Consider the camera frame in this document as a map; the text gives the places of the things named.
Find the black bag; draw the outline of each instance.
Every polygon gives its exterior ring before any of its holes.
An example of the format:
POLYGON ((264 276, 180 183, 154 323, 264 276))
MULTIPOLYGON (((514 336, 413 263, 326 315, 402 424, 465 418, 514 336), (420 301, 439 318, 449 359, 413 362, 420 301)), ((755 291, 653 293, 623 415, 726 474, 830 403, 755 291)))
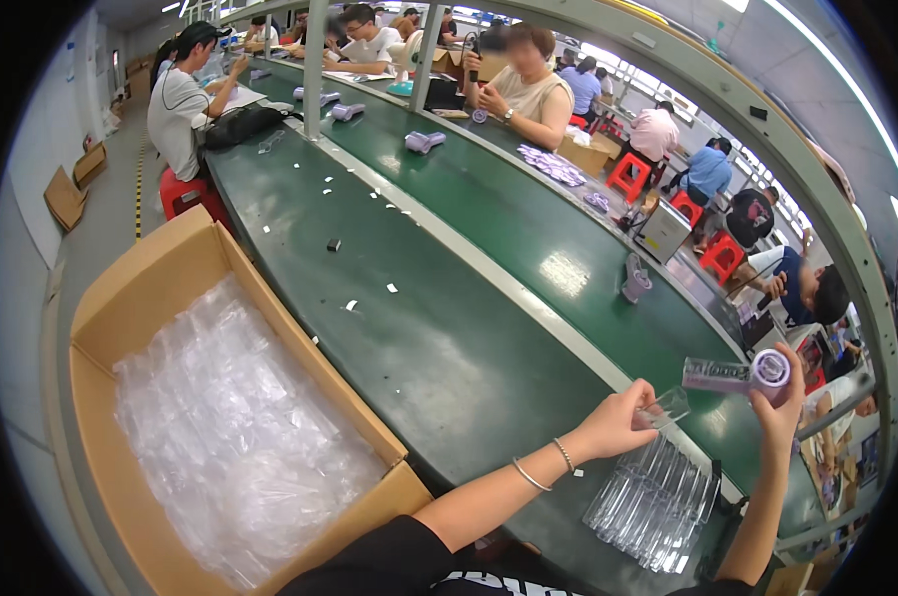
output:
POLYGON ((204 135, 204 146, 209 150, 228 149, 243 143, 257 133, 283 122, 289 112, 252 104, 217 118, 204 135))

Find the paper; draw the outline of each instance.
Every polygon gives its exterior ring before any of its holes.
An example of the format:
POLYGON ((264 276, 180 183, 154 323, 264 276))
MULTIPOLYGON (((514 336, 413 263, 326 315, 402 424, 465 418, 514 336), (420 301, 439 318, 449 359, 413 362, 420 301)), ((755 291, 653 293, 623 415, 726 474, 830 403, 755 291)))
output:
MULTIPOLYGON (((243 108, 244 106, 249 106, 261 99, 266 99, 266 97, 267 96, 263 93, 258 93, 255 90, 247 89, 246 87, 237 87, 237 97, 227 102, 227 105, 224 107, 224 113, 228 113, 230 110, 236 110, 237 108, 243 108)), ((198 113, 191 119, 191 128, 199 129, 212 122, 214 122, 213 118, 210 118, 203 113, 198 113)))

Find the silver bangle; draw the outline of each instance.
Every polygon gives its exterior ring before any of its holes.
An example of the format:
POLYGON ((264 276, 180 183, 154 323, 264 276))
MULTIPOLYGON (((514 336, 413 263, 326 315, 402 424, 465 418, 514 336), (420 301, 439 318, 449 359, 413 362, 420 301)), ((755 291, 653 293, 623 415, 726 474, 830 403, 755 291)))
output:
POLYGON ((539 483, 537 480, 535 480, 534 478, 532 478, 531 476, 529 476, 529 475, 528 475, 528 472, 526 472, 525 470, 521 469, 521 466, 518 465, 518 458, 512 458, 512 464, 514 465, 514 469, 518 470, 518 473, 521 474, 522 478, 524 478, 524 479, 527 480, 528 482, 534 484, 534 485, 535 485, 535 488, 544 490, 544 491, 546 491, 546 492, 551 492, 551 491, 552 491, 552 488, 551 488, 550 486, 543 486, 543 485, 542 485, 541 483, 539 483))
POLYGON ((574 473, 574 463, 571 462, 571 456, 568 455, 568 452, 565 451, 565 448, 561 446, 561 441, 557 438, 552 439, 554 444, 558 446, 558 449, 561 449, 561 455, 565 457, 565 461, 568 462, 568 471, 574 473))

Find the clear plastic bag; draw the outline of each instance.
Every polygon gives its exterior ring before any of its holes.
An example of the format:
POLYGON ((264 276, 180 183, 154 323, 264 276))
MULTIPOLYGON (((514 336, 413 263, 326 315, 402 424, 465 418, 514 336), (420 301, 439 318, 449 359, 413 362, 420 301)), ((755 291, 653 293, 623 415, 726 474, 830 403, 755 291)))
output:
POLYGON ((385 472, 233 275, 114 365, 115 419, 181 542, 252 590, 385 472))

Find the black sleeve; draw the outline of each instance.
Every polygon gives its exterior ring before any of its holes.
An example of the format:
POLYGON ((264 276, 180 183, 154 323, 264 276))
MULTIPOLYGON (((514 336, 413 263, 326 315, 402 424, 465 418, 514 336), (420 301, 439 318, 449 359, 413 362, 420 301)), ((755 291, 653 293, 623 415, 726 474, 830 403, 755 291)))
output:
POLYGON ((277 596, 415 596, 444 579, 455 558, 427 527, 401 515, 292 580, 277 596))
POLYGON ((750 596, 752 593, 753 586, 747 586, 740 580, 719 580, 671 592, 667 596, 750 596))

